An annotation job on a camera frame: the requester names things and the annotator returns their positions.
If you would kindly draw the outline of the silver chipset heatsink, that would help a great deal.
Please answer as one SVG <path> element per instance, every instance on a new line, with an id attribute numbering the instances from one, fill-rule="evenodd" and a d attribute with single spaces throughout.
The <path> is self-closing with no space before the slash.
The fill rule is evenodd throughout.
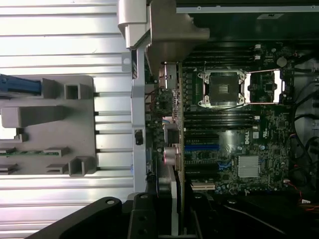
<path id="1" fill-rule="evenodd" d="M 259 177 L 260 164 L 258 156 L 239 156 L 238 157 L 238 177 L 255 178 Z"/>

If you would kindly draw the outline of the green motherboard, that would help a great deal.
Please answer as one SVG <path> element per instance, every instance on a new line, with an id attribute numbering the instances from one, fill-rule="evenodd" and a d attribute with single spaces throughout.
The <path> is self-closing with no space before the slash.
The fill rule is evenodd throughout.
<path id="1" fill-rule="evenodd" d="M 288 61 L 283 68 L 276 63 L 281 56 Z M 230 195 L 286 190 L 290 185 L 291 140 L 296 136 L 293 91 L 294 66 L 299 57 L 294 46 L 283 42 L 231 42 L 199 46 L 181 62 L 184 145 L 220 145 L 218 151 L 184 149 L 185 187 L 191 188 L 192 183 L 214 183 L 215 190 L 209 192 Z M 279 104 L 208 109 L 191 102 L 192 78 L 199 72 L 271 69 L 280 69 L 286 83 Z M 156 87 L 146 97 L 146 126 L 151 138 L 155 122 L 152 98 Z M 238 177 L 239 156 L 259 157 L 259 177 Z"/>

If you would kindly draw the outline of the green RAM stick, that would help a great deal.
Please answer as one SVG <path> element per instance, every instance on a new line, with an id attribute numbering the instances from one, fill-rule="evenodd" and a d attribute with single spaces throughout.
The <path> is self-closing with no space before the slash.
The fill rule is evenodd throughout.
<path id="1" fill-rule="evenodd" d="M 45 151 L 18 151 L 15 148 L 0 150 L 0 156 L 60 156 L 59 152 Z"/>

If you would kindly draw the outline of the CPU socket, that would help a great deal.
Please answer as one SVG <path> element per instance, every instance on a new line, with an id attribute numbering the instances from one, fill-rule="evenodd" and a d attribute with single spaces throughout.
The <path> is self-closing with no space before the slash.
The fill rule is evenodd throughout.
<path id="1" fill-rule="evenodd" d="M 203 108 L 227 109 L 251 103 L 251 74 L 243 70 L 207 70 L 192 78 L 192 100 Z"/>

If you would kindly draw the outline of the grey parts rack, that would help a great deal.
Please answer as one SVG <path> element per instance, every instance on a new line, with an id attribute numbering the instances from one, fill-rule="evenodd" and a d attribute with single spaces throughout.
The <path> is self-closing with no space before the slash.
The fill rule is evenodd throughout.
<path id="1" fill-rule="evenodd" d="M 0 127 L 17 129 L 14 139 L 0 139 L 0 150 L 51 151 L 60 156 L 0 156 L 0 175 L 94 173 L 97 158 L 93 79 L 85 75 L 19 78 L 40 81 L 42 93 L 36 96 L 0 92 Z"/>

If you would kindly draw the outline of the hard disk with blue carrier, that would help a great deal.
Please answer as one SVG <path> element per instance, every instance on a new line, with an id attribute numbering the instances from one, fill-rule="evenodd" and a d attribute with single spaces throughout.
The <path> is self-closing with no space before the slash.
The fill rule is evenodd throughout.
<path id="1" fill-rule="evenodd" d="M 27 95 L 41 95 L 42 83 L 38 80 L 29 80 L 9 75 L 0 74 L 0 92 Z"/>

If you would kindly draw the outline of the open PC case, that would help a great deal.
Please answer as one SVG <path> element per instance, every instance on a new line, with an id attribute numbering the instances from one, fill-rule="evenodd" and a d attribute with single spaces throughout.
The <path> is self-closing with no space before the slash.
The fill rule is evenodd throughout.
<path id="1" fill-rule="evenodd" d="M 290 185 L 274 193 L 216 194 L 184 187 L 184 233 L 201 239 L 195 193 L 238 197 L 275 214 L 288 239 L 319 239 L 319 0 L 119 0 L 119 29 L 131 56 L 134 189 L 152 195 L 159 237 L 159 198 L 146 97 L 164 62 L 181 63 L 205 44 L 283 42 L 299 53 L 294 66 Z"/>

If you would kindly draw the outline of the white expansion slot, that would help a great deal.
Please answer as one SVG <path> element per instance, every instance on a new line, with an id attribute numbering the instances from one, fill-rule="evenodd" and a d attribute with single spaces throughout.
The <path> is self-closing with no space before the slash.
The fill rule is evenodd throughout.
<path id="1" fill-rule="evenodd" d="M 193 191 L 209 191 L 209 190 L 215 190 L 215 184 L 214 183 L 192 183 L 191 188 Z"/>

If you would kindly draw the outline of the blue expansion slot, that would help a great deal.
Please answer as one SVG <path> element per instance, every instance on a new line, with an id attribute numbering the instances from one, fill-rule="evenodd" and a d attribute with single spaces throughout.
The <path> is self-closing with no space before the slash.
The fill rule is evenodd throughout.
<path id="1" fill-rule="evenodd" d="M 197 144 L 197 145 L 185 145 L 184 149 L 186 151 L 201 151 L 201 150 L 210 150 L 218 151 L 220 150 L 219 144 Z"/>

